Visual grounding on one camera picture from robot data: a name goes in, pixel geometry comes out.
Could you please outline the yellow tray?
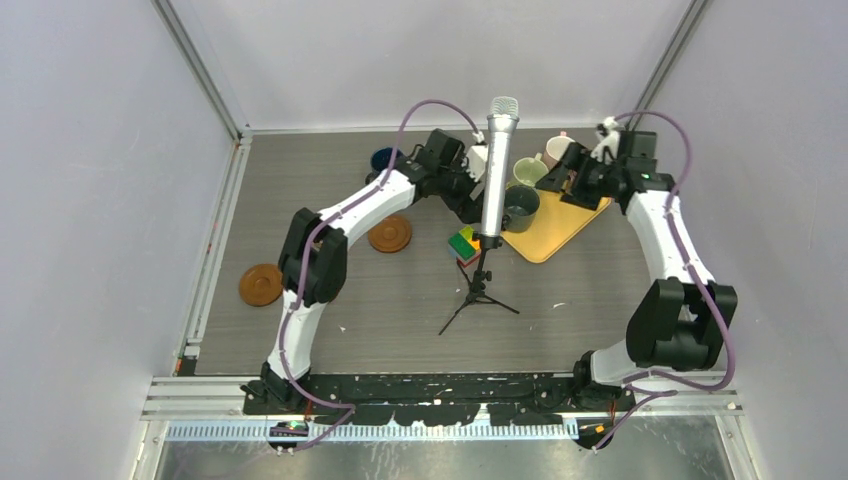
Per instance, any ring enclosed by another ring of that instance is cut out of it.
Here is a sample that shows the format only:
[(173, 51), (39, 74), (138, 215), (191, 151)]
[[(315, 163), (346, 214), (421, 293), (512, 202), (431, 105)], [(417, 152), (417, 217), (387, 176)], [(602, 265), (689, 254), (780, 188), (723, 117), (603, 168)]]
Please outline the yellow tray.
[(502, 234), (504, 241), (528, 262), (540, 264), (550, 259), (612, 203), (603, 198), (595, 210), (587, 210), (562, 202), (560, 197), (540, 191), (540, 207), (529, 228), (521, 233)]

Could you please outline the dark green mug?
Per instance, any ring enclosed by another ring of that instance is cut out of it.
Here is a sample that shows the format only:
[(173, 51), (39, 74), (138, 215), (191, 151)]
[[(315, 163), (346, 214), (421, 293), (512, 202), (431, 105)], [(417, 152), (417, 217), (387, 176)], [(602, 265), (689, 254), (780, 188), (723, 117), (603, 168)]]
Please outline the dark green mug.
[(505, 191), (503, 229), (526, 232), (534, 222), (541, 201), (537, 191), (526, 185), (512, 185)]

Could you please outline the light green mug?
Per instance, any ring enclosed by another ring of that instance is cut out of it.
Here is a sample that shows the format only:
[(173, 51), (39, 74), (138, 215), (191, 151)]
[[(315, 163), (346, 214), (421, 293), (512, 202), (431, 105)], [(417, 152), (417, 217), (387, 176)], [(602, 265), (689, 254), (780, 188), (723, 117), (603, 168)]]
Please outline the light green mug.
[(543, 154), (537, 153), (533, 157), (517, 160), (512, 172), (514, 184), (534, 188), (538, 181), (548, 175), (549, 167), (543, 161)]

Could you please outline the brown wooden coaster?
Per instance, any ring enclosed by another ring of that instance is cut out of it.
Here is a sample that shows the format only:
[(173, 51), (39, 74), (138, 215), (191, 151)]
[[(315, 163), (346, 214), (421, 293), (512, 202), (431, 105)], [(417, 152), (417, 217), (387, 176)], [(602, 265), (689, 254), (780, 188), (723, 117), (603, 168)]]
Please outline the brown wooden coaster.
[(238, 292), (241, 300), (249, 306), (268, 306), (283, 293), (283, 274), (275, 264), (254, 265), (241, 276)]
[(408, 246), (412, 225), (402, 215), (390, 215), (367, 232), (370, 246), (380, 253), (397, 253)]

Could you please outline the dark blue mug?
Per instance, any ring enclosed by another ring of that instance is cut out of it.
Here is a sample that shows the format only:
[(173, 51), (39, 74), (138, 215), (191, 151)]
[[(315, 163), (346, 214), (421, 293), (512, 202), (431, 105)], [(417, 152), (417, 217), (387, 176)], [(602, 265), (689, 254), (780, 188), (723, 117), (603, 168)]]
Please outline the dark blue mug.
[(375, 151), (370, 157), (370, 172), (365, 177), (365, 184), (368, 185), (376, 180), (382, 172), (388, 167), (393, 148), (385, 147)]

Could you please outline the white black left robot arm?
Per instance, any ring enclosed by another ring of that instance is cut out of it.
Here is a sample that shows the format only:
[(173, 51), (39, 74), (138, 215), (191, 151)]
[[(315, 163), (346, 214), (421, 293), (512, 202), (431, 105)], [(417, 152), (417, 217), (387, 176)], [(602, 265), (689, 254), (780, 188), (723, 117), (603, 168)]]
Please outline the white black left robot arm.
[(278, 266), (283, 274), (283, 316), (274, 348), (259, 379), (243, 386), (247, 399), (270, 401), (280, 412), (298, 412), (307, 398), (300, 381), (311, 369), (319, 320), (347, 279), (348, 252), (389, 216), (421, 199), (438, 197), (465, 224), (480, 222), (478, 192), (487, 166), (481, 131), (471, 144), (443, 129), (409, 155), (391, 149), (385, 167), (350, 197), (320, 211), (302, 208), (290, 223)]

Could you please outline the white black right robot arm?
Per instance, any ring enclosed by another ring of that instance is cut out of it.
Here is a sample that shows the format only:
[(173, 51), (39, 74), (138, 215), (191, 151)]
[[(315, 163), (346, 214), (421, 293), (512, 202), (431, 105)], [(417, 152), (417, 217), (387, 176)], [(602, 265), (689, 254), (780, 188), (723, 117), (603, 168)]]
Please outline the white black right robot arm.
[(572, 141), (537, 184), (585, 210), (605, 199), (617, 203), (636, 232), (651, 278), (623, 340), (588, 351), (575, 363), (570, 392), (584, 410), (607, 406), (651, 377), (702, 391), (729, 382), (703, 384), (683, 376), (716, 364), (738, 296), (698, 258), (680, 218), (678, 182), (657, 170), (656, 140), (653, 132), (625, 130), (608, 131), (594, 149)]

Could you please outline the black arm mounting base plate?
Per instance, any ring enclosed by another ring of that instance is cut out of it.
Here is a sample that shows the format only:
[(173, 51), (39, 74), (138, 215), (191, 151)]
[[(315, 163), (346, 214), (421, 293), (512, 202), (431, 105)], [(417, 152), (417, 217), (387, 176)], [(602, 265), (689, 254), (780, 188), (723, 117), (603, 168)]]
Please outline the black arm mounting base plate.
[(614, 387), (580, 386), (569, 373), (308, 374), (292, 387), (273, 372), (242, 385), (247, 415), (295, 415), (319, 425), (552, 425), (570, 413), (609, 417), (634, 406)]

